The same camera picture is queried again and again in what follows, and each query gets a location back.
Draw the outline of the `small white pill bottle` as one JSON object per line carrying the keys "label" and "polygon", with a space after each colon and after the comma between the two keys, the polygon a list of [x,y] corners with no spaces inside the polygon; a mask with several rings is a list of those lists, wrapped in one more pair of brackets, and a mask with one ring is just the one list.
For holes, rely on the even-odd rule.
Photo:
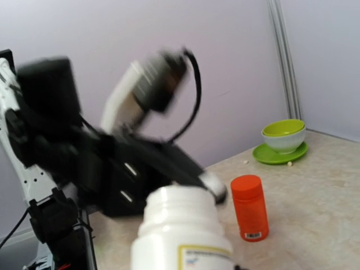
{"label": "small white pill bottle", "polygon": [[146,200],[130,250],[130,269],[234,269],[213,195],[202,188],[168,186]]}

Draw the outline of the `orange pill bottle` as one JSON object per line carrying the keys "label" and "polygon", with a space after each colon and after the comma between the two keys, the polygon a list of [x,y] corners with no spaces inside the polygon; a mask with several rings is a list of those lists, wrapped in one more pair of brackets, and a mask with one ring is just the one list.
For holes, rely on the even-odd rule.
{"label": "orange pill bottle", "polygon": [[242,175],[231,182],[230,188],[241,238],[248,242],[264,240],[269,225],[261,178]]}

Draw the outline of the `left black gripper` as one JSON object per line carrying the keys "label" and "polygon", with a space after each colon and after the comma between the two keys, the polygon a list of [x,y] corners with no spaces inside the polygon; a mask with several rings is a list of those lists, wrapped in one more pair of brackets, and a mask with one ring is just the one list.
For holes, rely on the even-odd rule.
{"label": "left black gripper", "polygon": [[149,194],[171,180],[208,189],[200,179],[204,169],[177,145],[135,138],[134,151],[113,136],[81,135],[71,180],[81,205],[110,218],[129,217],[142,215]]}

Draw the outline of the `small white bottle cap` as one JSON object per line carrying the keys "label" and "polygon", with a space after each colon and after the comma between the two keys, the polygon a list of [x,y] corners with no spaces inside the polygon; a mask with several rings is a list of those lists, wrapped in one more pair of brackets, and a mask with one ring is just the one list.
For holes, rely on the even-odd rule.
{"label": "small white bottle cap", "polygon": [[227,200],[227,187],[218,178],[218,176],[212,172],[203,172],[199,176],[204,186],[213,194],[216,204],[224,204]]}

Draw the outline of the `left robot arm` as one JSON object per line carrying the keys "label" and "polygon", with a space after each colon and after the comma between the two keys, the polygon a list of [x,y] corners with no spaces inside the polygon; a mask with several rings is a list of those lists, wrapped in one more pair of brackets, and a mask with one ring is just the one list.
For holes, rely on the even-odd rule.
{"label": "left robot arm", "polygon": [[[188,67],[193,111],[169,139],[137,131],[149,113],[165,113]],[[132,65],[110,96],[100,128],[82,116],[71,61],[50,57],[15,68],[1,51],[1,145],[23,183],[25,216],[52,255],[51,269],[95,269],[88,208],[117,218],[143,213],[146,197],[172,182],[208,189],[204,169],[176,145],[201,104],[194,54],[162,52]]]}

